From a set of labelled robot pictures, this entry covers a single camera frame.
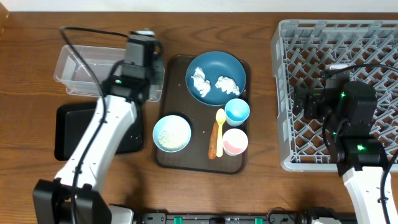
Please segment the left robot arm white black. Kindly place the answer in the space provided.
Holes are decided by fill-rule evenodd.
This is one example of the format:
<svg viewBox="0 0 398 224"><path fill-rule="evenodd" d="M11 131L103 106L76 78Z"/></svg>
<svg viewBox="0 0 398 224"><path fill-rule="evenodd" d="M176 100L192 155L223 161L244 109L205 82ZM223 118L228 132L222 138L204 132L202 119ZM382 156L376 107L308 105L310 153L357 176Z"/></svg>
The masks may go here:
<svg viewBox="0 0 398 224"><path fill-rule="evenodd" d="M94 115L78 146L53 181L39 180L33 191L38 223L133 223L134 211L107 205L101 196L109 165L137 106L149 96L149 80L110 76L102 83Z"/></svg>

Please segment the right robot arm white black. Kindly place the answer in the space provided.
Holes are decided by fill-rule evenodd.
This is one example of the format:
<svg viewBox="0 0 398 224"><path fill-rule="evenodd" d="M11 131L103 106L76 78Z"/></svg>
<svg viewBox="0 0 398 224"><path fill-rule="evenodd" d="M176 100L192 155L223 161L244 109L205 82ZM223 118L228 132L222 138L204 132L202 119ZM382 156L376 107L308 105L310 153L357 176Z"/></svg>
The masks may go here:
<svg viewBox="0 0 398 224"><path fill-rule="evenodd" d="M375 89L348 81L332 88L295 89L294 113L322 121L322 137L354 205L358 223L397 223L383 143L373 134Z"/></svg>

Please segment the light blue cup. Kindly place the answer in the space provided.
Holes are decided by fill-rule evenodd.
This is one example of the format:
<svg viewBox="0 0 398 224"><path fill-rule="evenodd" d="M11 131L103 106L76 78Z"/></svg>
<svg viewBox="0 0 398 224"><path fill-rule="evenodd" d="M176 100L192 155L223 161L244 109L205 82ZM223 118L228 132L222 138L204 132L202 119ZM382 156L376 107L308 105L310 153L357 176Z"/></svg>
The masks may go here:
<svg viewBox="0 0 398 224"><path fill-rule="evenodd" d="M240 98L229 100L224 110L226 113L226 122L232 127L243 124L251 112L248 103Z"/></svg>

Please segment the pink white cup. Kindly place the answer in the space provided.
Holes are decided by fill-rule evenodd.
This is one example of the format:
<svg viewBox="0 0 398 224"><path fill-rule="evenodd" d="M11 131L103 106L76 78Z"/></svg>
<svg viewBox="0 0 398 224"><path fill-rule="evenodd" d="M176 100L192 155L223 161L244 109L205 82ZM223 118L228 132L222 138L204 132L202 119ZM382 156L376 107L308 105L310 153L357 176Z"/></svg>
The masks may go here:
<svg viewBox="0 0 398 224"><path fill-rule="evenodd" d="M248 137L240 129L227 130L223 135L223 149L229 156L242 154L248 148Z"/></svg>

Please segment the white tissue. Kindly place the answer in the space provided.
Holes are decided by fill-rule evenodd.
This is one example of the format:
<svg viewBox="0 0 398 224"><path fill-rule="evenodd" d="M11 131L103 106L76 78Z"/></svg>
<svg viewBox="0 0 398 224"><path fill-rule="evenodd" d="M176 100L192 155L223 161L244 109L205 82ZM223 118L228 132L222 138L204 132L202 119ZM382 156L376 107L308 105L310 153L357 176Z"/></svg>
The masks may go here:
<svg viewBox="0 0 398 224"><path fill-rule="evenodd" d="M233 93L239 96L240 90L235 81L232 78L220 76L215 84L215 87L220 88L222 92L227 95Z"/></svg>
<svg viewBox="0 0 398 224"><path fill-rule="evenodd" d="M191 78L193 79L193 86L199 91L200 96L204 98L211 90L211 83L205 79L205 73L200 67L197 67Z"/></svg>

